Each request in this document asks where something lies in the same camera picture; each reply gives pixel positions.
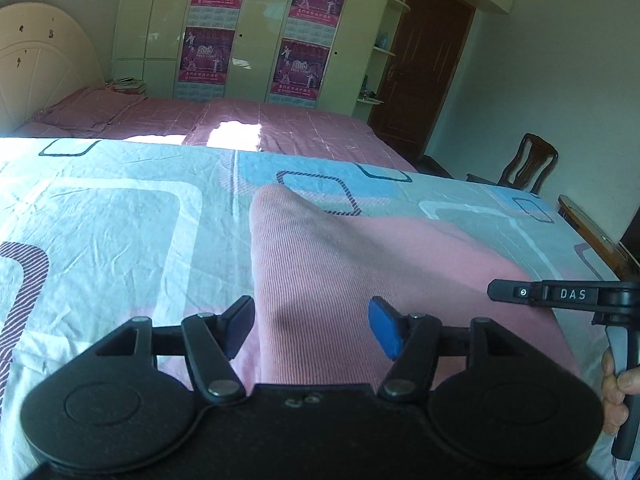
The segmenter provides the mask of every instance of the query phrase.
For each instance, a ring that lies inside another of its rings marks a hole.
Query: screw
[[[391,379],[385,383],[384,389],[391,397],[404,397],[413,393],[415,383],[406,379]]]
[[[313,394],[305,397],[305,402],[307,404],[318,404],[321,401],[321,397],[319,395]]]
[[[208,387],[209,393],[216,397],[231,397],[240,390],[240,384],[235,381],[222,379],[213,381]]]
[[[289,408],[302,408],[302,401],[296,399],[287,399],[284,401],[284,405]]]

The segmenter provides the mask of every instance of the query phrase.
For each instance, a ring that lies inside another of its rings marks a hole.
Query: stack of books
[[[107,84],[107,90],[121,94],[140,95],[146,92],[146,83],[132,77],[118,79]]]

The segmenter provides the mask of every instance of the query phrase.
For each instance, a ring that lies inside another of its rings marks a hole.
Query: chair
[[[531,145],[527,160],[524,161],[524,164],[516,173],[513,181],[510,182],[509,176],[521,164],[527,143],[530,143]],[[524,137],[522,137],[522,142],[520,143],[520,147],[518,148],[518,153],[516,153],[516,156],[513,158],[510,164],[506,168],[504,168],[498,184],[496,184],[495,182],[491,182],[490,180],[485,180],[484,178],[481,178],[479,176],[475,176],[471,173],[467,173],[466,181],[476,182],[478,184],[491,184],[492,186],[503,186],[524,190],[533,176],[535,176],[540,168],[542,168],[546,164],[546,168],[542,170],[533,187],[531,188],[531,192],[533,194],[538,194],[542,183],[549,176],[549,173],[551,173],[557,163],[558,151],[551,144],[546,142],[546,140],[541,139],[537,135],[525,134]]]

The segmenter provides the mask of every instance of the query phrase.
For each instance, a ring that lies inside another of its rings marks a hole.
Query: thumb
[[[618,387],[629,395],[640,394],[640,368],[634,368],[620,374],[618,377]]]

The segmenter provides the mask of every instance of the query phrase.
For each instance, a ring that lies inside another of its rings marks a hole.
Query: ribbed pink fabric
[[[491,317],[577,374],[551,311],[487,297],[494,278],[527,276],[451,224],[332,216],[284,186],[262,188],[250,218],[263,383],[379,384],[391,361],[368,327],[373,296],[449,326]],[[442,359],[434,385],[463,368]]]

